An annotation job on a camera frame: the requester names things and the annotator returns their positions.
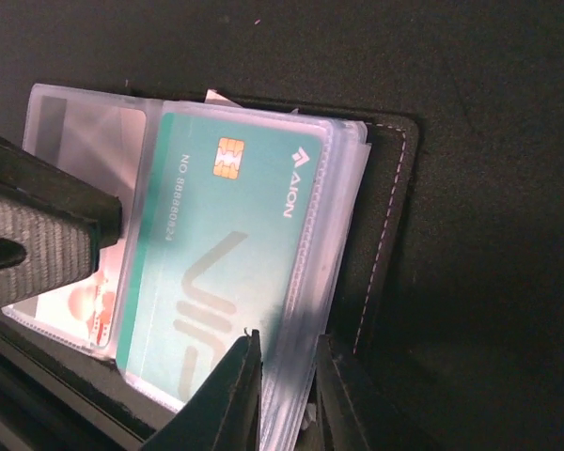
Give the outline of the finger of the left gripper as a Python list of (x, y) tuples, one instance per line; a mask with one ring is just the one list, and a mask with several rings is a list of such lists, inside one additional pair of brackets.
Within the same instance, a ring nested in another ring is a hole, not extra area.
[(0, 308), (89, 277), (121, 233), (118, 198), (0, 136)]

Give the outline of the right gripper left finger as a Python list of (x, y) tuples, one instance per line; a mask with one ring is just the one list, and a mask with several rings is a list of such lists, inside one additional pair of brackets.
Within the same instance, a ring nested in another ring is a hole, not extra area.
[(239, 337), (143, 450), (258, 450), (262, 359), (257, 330)]

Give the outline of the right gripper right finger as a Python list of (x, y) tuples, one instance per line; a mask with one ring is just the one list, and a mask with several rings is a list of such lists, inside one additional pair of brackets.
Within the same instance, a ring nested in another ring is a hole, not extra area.
[(317, 419), (323, 450), (431, 450), (432, 437), (391, 403), (331, 335), (316, 349)]

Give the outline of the black leather card holder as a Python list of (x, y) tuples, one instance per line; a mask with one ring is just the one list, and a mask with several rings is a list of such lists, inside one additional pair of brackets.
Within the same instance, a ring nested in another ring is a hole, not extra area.
[[(359, 118), (372, 151), (352, 216), (327, 329), (341, 353), (362, 355), (406, 214), (419, 144), (416, 116), (303, 101), (240, 97), (244, 107)], [(125, 385), (115, 369), (64, 352), (0, 319), (0, 450), (137, 450), (171, 414)]]

